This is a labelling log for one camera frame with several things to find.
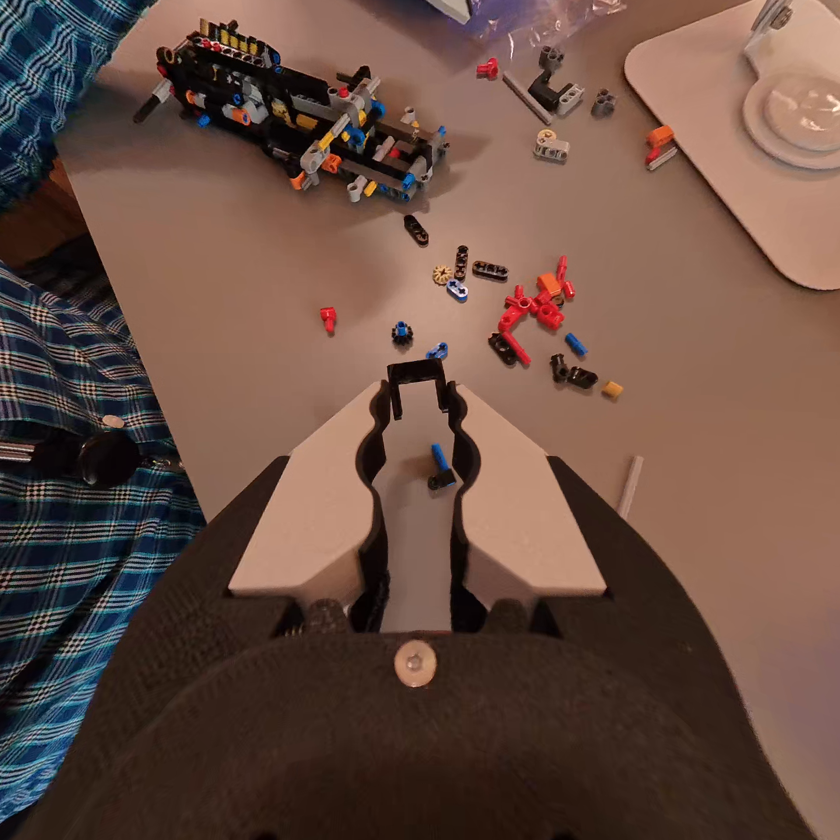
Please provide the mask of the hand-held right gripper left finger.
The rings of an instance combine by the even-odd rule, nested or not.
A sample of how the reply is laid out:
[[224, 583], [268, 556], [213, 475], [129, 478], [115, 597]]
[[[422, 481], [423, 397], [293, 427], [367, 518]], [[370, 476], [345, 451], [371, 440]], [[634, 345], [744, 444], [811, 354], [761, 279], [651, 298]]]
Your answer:
[[373, 483], [390, 420], [389, 385], [376, 381], [291, 451], [229, 580], [232, 596], [282, 596], [302, 610], [332, 601], [356, 632], [381, 630], [391, 574]]

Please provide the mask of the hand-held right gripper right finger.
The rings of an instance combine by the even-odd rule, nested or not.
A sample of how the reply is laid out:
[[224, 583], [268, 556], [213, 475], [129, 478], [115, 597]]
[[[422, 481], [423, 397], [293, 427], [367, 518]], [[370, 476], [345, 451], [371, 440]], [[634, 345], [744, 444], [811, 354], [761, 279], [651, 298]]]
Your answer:
[[447, 384], [461, 479], [450, 533], [452, 630], [475, 634], [499, 602], [530, 623], [555, 598], [598, 598], [607, 583], [548, 453], [466, 385]]

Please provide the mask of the black U-shaped lego bracket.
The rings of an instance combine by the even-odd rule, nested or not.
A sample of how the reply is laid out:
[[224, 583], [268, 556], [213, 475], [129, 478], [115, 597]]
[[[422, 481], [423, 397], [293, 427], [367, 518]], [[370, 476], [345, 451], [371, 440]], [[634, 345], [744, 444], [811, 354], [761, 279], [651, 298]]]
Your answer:
[[448, 413], [448, 384], [443, 362], [440, 359], [430, 358], [390, 364], [387, 366], [387, 381], [391, 397], [392, 416], [395, 421], [403, 418], [403, 402], [400, 391], [402, 385], [433, 382], [438, 409], [441, 413]]

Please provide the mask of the multicoloured lego vehicle chassis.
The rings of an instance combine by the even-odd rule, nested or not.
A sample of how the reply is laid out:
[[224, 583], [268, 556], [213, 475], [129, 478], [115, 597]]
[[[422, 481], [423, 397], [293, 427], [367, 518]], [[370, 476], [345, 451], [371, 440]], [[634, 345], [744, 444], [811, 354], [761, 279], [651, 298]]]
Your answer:
[[330, 174], [345, 181], [352, 203], [374, 194], [410, 203], [449, 149], [446, 127], [423, 130], [412, 109], [395, 122], [387, 118], [382, 81], [368, 66], [337, 75], [333, 85], [291, 69], [273, 46], [242, 35], [234, 20], [201, 18], [179, 45], [156, 50], [156, 69], [161, 82], [134, 123], [172, 99], [197, 126], [258, 145], [299, 192]]

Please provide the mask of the person's left forearm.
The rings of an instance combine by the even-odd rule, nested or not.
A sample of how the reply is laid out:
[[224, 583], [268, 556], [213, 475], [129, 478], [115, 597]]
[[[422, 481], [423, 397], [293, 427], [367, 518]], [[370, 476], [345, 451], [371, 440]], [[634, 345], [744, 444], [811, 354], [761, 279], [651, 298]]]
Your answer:
[[41, 186], [56, 137], [154, 1], [1, 2], [1, 208]]

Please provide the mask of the white lego tube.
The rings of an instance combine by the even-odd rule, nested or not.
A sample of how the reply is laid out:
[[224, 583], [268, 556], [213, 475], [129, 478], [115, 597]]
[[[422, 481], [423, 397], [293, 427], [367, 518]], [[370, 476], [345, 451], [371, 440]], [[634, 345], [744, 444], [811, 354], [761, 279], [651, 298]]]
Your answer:
[[627, 521], [631, 511], [633, 501], [635, 499], [637, 485], [641, 472], [644, 466], [644, 457], [635, 455], [631, 457], [629, 467], [626, 473], [626, 479], [623, 486], [622, 494], [616, 506], [618, 516]]

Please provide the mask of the black L-shaped lego piece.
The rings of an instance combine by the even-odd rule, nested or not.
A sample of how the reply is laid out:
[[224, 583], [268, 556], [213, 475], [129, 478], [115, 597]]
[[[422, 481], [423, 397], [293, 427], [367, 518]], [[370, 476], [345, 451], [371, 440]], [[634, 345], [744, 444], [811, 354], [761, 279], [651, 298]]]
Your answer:
[[529, 96], [538, 103], [541, 109], [549, 113], [556, 113], [560, 107], [562, 91], [551, 87], [553, 71], [548, 68], [535, 78], [528, 88]]

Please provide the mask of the clear plastic bag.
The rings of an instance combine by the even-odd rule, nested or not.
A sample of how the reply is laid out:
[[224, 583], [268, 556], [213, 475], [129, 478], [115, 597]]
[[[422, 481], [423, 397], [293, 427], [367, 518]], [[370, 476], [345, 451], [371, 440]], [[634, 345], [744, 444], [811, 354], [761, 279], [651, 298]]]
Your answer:
[[620, 14], [626, 1], [471, 1], [464, 24], [469, 37], [490, 43], [507, 39], [532, 46], [564, 40], [596, 19]]

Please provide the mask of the black badge reel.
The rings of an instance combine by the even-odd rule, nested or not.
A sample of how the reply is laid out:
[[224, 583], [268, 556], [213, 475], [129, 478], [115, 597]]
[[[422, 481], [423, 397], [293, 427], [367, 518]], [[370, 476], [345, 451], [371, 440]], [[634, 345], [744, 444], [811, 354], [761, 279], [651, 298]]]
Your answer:
[[25, 467], [41, 478], [74, 480], [94, 490], [119, 487], [140, 469], [186, 473], [178, 454], [144, 455], [127, 433], [115, 429], [83, 437], [51, 428], [38, 440], [3, 439], [1, 463], [4, 469]]

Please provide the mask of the person's plaid shirt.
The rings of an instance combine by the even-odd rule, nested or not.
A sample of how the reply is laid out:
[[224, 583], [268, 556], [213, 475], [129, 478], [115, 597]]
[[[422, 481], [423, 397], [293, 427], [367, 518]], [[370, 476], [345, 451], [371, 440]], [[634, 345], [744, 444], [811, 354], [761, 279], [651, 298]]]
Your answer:
[[4, 465], [1, 478], [1, 817], [55, 777], [132, 614], [205, 519], [101, 269], [1, 268], [2, 442], [116, 429], [128, 481]]

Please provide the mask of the white book stand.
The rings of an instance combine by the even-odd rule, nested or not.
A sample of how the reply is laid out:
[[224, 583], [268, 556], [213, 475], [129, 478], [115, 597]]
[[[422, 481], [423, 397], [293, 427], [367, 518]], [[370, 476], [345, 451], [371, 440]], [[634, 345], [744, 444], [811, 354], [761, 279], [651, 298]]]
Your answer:
[[747, 2], [648, 39], [624, 74], [770, 263], [839, 288], [839, 21]]

